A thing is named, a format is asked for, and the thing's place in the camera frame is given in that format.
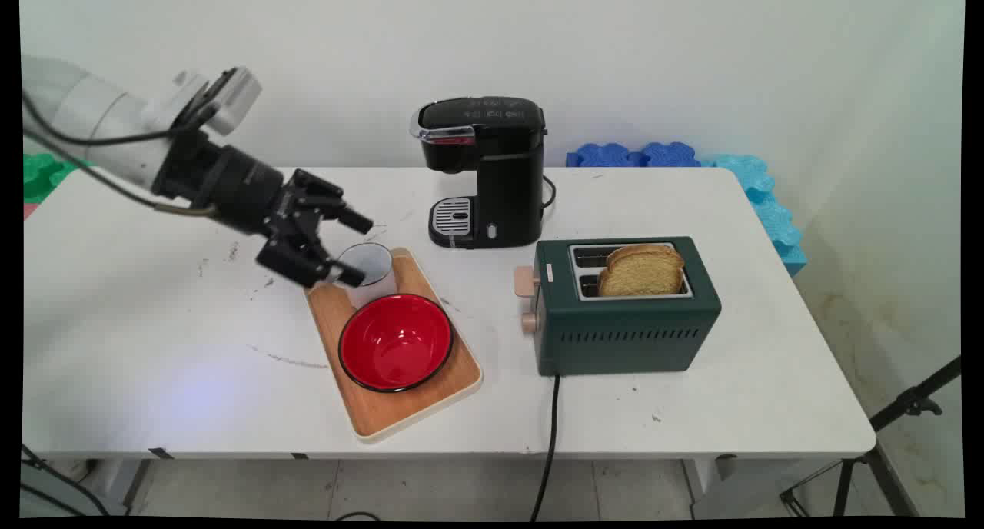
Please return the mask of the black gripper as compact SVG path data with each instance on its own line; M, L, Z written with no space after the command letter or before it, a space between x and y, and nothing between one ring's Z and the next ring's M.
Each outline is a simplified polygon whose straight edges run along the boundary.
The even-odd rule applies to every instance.
M310 218L295 218L296 211L312 211L316 218L337 221L362 235L374 227L371 218L344 200L340 186L305 169L286 178L280 169L239 148L212 143L203 131L172 140L152 193L187 199L192 209L210 210L215 221L243 235L309 241ZM366 279L364 271L331 257L320 245L267 241L256 262L303 288L334 281L357 288Z

